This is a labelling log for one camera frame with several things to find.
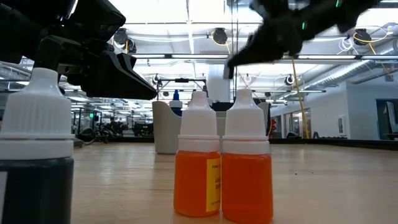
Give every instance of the blue bottle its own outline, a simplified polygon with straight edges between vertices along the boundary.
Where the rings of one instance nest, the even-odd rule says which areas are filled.
[[[178,90],[174,90],[174,95],[173,95],[173,100],[170,101],[169,103],[170,108],[172,109],[172,111],[178,115],[181,116],[182,115],[182,102],[180,101],[180,95],[178,93]]]

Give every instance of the wooden table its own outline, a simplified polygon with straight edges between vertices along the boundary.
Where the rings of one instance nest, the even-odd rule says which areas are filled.
[[[398,223],[398,153],[272,145],[274,223]],[[75,150],[74,224],[232,223],[173,211],[174,156],[153,144]]]

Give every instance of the ceiling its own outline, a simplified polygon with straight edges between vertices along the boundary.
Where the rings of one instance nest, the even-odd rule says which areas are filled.
[[[225,5],[224,0],[110,0],[124,16],[129,38],[137,46],[137,54],[231,54],[246,44],[247,37],[261,24],[262,18],[246,6],[231,9]],[[290,4],[290,7],[301,7]],[[370,9],[364,12],[357,21],[356,28],[366,28],[373,40],[375,48],[392,40],[398,34],[397,8]],[[224,28],[228,40],[227,45],[217,45],[211,38],[215,28]],[[300,54],[307,55],[346,55],[346,54],[373,54],[369,46],[353,45],[350,40],[345,40],[347,34],[340,34],[336,27],[332,27],[317,35],[314,40],[304,43]],[[206,78],[210,65],[223,66],[224,60],[196,60],[194,58],[182,59],[138,59],[134,70],[142,75],[149,83],[157,75],[160,78]],[[339,66],[342,61],[330,63],[326,60],[307,60],[295,65],[297,75],[302,83],[310,82],[326,71]],[[23,60],[22,66],[31,69],[33,61]],[[238,72],[243,78],[238,80],[238,88],[245,88],[246,84],[253,90],[286,88],[284,79],[292,74],[293,67],[289,63],[268,63],[261,65],[241,66]],[[8,78],[0,72],[0,77]],[[64,82],[62,87],[70,90],[67,95],[80,97],[81,101],[75,103],[119,103],[111,105],[118,111],[136,110],[141,115],[151,117],[150,101],[117,100],[87,98],[80,87],[71,86]],[[13,83],[12,88],[22,88],[24,85]],[[160,99],[166,102],[172,99],[174,89],[185,90],[180,93],[180,98],[185,103],[190,99],[192,90],[203,87],[202,82],[174,83],[170,82],[163,91],[169,92],[168,96],[160,94]]]

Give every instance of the dark liquid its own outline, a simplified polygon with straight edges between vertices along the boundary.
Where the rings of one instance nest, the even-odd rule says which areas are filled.
[[[0,201],[0,224],[70,223],[72,157],[34,161],[0,160],[0,174],[4,177],[0,180],[4,194],[0,195],[0,198],[4,196],[4,203]]]

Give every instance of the white bottle cap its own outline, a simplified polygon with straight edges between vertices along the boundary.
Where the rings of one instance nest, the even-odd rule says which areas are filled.
[[[74,138],[70,133],[70,110],[70,101],[58,88],[58,73],[46,68],[34,68],[29,84],[8,97],[0,132],[0,159],[4,159],[7,150],[10,150],[10,155],[6,155],[8,159],[18,156],[21,159],[45,159],[71,155],[73,141],[62,143],[62,140]],[[49,140],[58,141],[59,146],[49,144]],[[51,154],[48,154],[46,146],[53,147]],[[17,151],[23,153],[25,149],[30,150],[30,153],[16,155]]]
[[[192,94],[189,107],[182,113],[178,138],[180,150],[218,151],[216,112],[209,107],[206,92],[196,91]]]
[[[235,104],[226,112],[223,151],[237,154],[269,152],[264,112],[248,89],[238,90]]]

